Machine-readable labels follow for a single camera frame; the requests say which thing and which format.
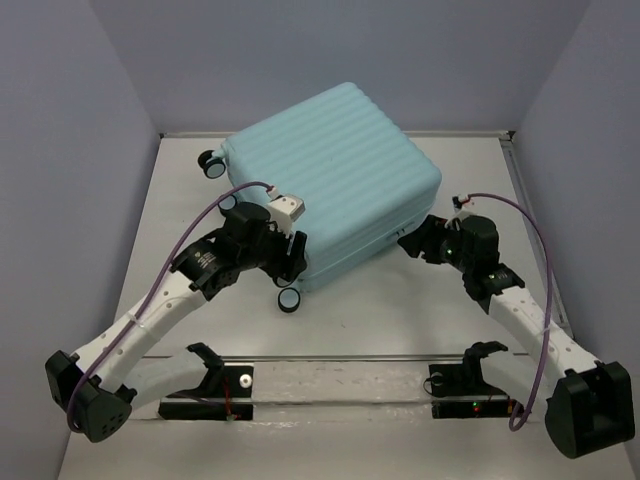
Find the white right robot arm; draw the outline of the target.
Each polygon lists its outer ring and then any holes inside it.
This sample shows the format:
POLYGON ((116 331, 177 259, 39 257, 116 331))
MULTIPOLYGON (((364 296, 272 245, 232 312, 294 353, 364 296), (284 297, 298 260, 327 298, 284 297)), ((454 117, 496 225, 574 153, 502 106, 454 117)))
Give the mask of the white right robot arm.
POLYGON ((551 441, 570 459, 634 438, 629 373, 620 363, 605 364, 580 347, 540 308, 524 281, 500 262, 493 221, 430 215, 398 243, 412 258, 460 271, 470 298, 539 362, 528 380, 517 368, 498 366, 494 354, 475 358, 460 368, 468 390, 482 392, 492 385, 524 400, 526 412, 543 416, 551 441))

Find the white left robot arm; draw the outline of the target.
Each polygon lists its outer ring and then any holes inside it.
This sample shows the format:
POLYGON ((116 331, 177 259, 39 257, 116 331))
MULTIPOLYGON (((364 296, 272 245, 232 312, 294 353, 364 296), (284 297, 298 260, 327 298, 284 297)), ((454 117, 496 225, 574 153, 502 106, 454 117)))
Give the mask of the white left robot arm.
POLYGON ((292 284, 307 267, 307 236, 293 228, 304 211, 303 200, 292 195, 266 206, 237 203, 221 227, 171 254, 147 295, 111 327, 71 354, 52 354, 45 372, 70 430, 101 442, 150 402, 178 392, 215 392, 224 363, 203 343, 146 366, 140 361, 241 273, 259 269, 278 286, 292 284))

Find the light blue hard-shell suitcase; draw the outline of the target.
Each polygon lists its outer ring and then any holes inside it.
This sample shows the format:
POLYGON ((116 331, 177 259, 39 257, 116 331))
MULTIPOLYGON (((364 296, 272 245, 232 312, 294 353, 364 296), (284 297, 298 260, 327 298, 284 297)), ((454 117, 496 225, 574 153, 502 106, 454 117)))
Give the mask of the light blue hard-shell suitcase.
POLYGON ((305 204, 307 267, 293 286, 310 293, 415 230, 434 205, 441 170, 354 83, 334 86, 203 151, 204 175, 242 185, 257 204, 262 181, 305 204))

